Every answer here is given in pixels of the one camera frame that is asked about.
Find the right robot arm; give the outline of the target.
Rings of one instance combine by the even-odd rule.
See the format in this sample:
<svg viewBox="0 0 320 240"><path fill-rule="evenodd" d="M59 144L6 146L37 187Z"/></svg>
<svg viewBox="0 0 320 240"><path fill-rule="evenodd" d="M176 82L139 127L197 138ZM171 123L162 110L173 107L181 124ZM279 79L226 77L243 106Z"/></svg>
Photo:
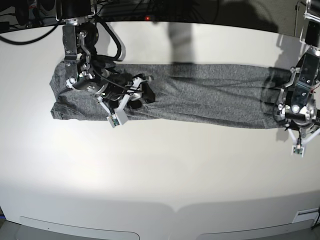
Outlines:
<svg viewBox="0 0 320 240"><path fill-rule="evenodd" d="M96 98L105 110L107 120L115 125L134 119L149 119L142 115L143 102L155 102L155 94L148 82L151 76L115 70L115 62L120 60L122 45L114 32L91 7L89 0L42 0L40 5L47 11L56 9L56 20L65 25L62 28L64 60L55 68L51 87L56 102L51 110L57 120L97 121L98 112L89 102ZM115 42L115 56L99 55L96 43L100 23Z"/></svg>

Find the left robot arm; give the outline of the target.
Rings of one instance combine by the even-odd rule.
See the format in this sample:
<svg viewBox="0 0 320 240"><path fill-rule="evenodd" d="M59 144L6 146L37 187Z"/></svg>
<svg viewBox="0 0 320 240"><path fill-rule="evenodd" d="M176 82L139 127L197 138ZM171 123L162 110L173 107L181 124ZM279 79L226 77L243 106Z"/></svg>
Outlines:
<svg viewBox="0 0 320 240"><path fill-rule="evenodd" d="M302 27L299 41L306 50L291 76L279 89L273 108L277 124L288 131L292 153L303 156L307 143L320 134L320 110L314 94L320 86L320 2L304 0L303 14L307 26Z"/></svg>

